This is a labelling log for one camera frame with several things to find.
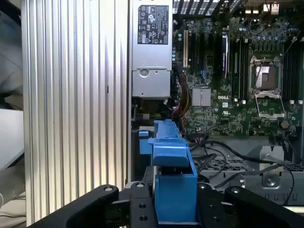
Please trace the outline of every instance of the ribbed aluminum panel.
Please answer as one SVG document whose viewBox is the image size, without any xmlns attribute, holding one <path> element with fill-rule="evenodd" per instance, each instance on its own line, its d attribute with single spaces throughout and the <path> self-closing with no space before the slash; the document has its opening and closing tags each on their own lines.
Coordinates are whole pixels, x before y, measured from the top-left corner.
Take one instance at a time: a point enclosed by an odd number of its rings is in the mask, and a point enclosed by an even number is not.
<svg viewBox="0 0 304 228">
<path fill-rule="evenodd" d="M 192 90 L 192 106 L 211 106 L 211 88 L 194 88 Z"/>
<path fill-rule="evenodd" d="M 24 0 L 27 225 L 101 184 L 127 154 L 126 0 Z"/>
</svg>

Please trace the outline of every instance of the cpu socket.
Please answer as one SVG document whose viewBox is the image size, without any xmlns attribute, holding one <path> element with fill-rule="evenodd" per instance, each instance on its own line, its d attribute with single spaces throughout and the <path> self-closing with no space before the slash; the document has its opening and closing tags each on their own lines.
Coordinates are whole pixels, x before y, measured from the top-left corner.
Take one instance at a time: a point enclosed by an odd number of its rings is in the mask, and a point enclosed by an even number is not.
<svg viewBox="0 0 304 228">
<path fill-rule="evenodd" d="M 274 59 L 257 59 L 255 56 L 252 56 L 249 70 L 249 90 L 252 97 L 256 100 L 259 117 L 270 120 L 277 120 L 281 117 L 285 118 L 284 105 L 280 95 L 281 78 L 282 68 L 279 57 L 275 57 Z M 278 101 L 282 108 L 278 113 L 263 111 L 259 107 L 261 99 L 263 101 L 271 99 L 273 103 Z"/>
<path fill-rule="evenodd" d="M 249 71 L 249 90 L 281 91 L 281 62 L 275 59 L 257 59 L 252 56 Z"/>
</svg>

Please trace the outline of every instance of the motherboard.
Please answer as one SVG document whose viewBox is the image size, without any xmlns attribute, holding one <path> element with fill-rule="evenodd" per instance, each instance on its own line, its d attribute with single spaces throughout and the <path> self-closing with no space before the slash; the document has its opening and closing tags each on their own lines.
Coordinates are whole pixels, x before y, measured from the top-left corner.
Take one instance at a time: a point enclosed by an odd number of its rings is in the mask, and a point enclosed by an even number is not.
<svg viewBox="0 0 304 228">
<path fill-rule="evenodd" d="M 172 62 L 183 67 L 191 95 L 181 120 L 184 134 L 299 134 L 299 28 L 284 18 L 262 24 L 233 17 L 224 29 L 212 19 L 184 19 L 173 35 Z M 182 100 L 182 87 L 173 80 Z"/>
</svg>

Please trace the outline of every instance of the warning label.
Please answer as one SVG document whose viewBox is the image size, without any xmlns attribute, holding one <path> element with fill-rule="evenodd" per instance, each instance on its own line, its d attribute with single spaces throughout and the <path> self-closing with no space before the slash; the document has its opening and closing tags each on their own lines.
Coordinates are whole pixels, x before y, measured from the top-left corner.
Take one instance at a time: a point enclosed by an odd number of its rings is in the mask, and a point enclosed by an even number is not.
<svg viewBox="0 0 304 228">
<path fill-rule="evenodd" d="M 169 34 L 169 6 L 138 8 L 137 44 L 167 45 Z"/>
</svg>

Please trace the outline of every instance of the blue plastic bracket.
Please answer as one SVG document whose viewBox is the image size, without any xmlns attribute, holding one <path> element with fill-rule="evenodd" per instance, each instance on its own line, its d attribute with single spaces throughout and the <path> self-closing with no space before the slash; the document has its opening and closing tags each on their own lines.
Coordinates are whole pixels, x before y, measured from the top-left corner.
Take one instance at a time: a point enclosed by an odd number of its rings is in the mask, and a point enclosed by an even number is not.
<svg viewBox="0 0 304 228">
<path fill-rule="evenodd" d="M 141 154 L 152 154 L 154 166 L 186 168 L 185 173 L 155 175 L 157 219 L 159 222 L 196 222 L 198 177 L 187 141 L 179 136 L 172 120 L 155 121 L 155 135 L 148 142 L 141 139 Z"/>
</svg>

